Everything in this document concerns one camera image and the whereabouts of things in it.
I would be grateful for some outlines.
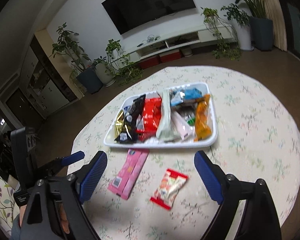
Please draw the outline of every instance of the blue snack package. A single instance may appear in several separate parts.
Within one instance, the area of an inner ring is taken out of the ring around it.
[[[193,89],[179,89],[173,93],[173,97],[170,101],[170,106],[176,106],[181,103],[191,103],[192,100],[201,98],[202,93],[200,90],[193,88]]]

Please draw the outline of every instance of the blue gripper pad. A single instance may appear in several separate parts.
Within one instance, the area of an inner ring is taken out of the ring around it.
[[[79,200],[83,204],[89,200],[107,166],[107,155],[105,152],[101,152],[97,161],[93,164],[86,177],[80,184]]]
[[[217,201],[218,204],[221,205],[223,202],[221,184],[219,183],[218,179],[213,174],[209,165],[206,163],[203,156],[201,155],[201,154],[205,154],[205,153],[203,151],[201,151],[201,152],[202,153],[196,152],[196,154],[194,155],[194,166],[197,169],[197,172],[199,173],[211,199],[214,201]]]
[[[79,160],[82,160],[84,158],[84,152],[79,151],[74,154],[71,154],[70,156],[63,157],[61,160],[62,166],[69,166],[73,163],[76,163]]]

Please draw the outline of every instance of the red box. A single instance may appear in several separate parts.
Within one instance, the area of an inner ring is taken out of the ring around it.
[[[159,56],[155,55],[155,56],[152,56],[149,58],[145,58],[145,59],[141,60],[138,64],[139,64],[140,68],[142,68],[142,69],[153,67],[155,65],[160,64]]]
[[[181,52],[179,49],[174,49],[165,53],[161,53],[159,56],[161,62],[163,63],[181,58]]]

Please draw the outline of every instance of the person's hand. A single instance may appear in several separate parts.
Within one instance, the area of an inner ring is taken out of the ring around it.
[[[20,207],[20,216],[19,216],[20,227],[22,225],[23,216],[25,215],[26,207],[27,207],[27,205],[24,205],[24,206]],[[63,228],[63,231],[66,234],[69,234],[70,233],[70,230],[69,230],[69,221],[67,219],[67,215],[66,215],[65,209],[63,207],[63,204],[61,204],[60,207],[59,207],[59,215],[60,215],[61,226]]]

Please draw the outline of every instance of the black snack bag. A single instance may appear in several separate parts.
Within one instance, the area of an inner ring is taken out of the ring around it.
[[[143,107],[145,105],[146,95],[133,100],[130,109],[125,113],[122,131],[115,141],[119,143],[135,143],[138,140],[136,133],[136,122],[140,115],[142,115]]]

